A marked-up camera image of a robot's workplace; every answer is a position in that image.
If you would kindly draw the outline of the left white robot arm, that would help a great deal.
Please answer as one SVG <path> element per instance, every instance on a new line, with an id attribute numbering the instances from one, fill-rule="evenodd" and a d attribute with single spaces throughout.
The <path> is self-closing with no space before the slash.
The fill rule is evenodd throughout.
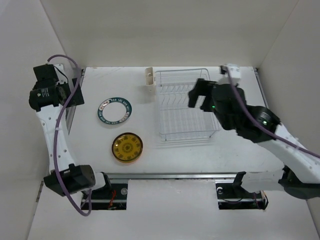
<path id="1" fill-rule="evenodd" d="M 62 81 L 60 71 L 53 64 L 33 69 L 36 83 L 29 93 L 29 105 L 38 117 L 49 154 L 49 174 L 43 178 L 47 188 L 64 197 L 66 192 L 95 192 L 100 198 L 111 195 L 108 175 L 96 172 L 89 164 L 78 164 L 71 150 L 66 110 L 63 107 L 71 89 L 68 80 Z"/>

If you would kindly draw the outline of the brown patterned plate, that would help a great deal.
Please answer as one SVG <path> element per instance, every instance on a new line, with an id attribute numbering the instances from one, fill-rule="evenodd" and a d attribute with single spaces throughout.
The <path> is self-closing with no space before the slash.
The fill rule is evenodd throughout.
<path id="1" fill-rule="evenodd" d="M 131 164 L 136 162 L 141 156 L 140 155 L 115 155 L 114 158 L 123 164 Z"/>

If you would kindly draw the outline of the yellow brown front plate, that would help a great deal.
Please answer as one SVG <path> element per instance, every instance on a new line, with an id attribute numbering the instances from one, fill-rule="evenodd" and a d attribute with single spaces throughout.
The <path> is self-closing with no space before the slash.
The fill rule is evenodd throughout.
<path id="1" fill-rule="evenodd" d="M 141 156 L 143 148 L 143 141 L 137 134 L 125 132 L 114 139 L 111 152 L 113 156 Z"/>

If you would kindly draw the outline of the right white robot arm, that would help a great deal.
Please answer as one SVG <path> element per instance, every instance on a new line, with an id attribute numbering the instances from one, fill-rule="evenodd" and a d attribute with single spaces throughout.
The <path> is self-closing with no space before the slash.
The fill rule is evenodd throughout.
<path id="1" fill-rule="evenodd" d="M 224 130 L 234 130 L 283 163 L 275 171 L 238 172 L 231 185 L 235 196 L 257 191 L 284 191 L 302 200 L 320 196 L 320 163 L 293 142 L 293 136 L 271 110 L 247 105 L 242 88 L 203 78 L 197 79 L 188 92 L 188 107 L 194 108 L 200 96 L 204 97 L 200 109 L 212 112 Z"/>

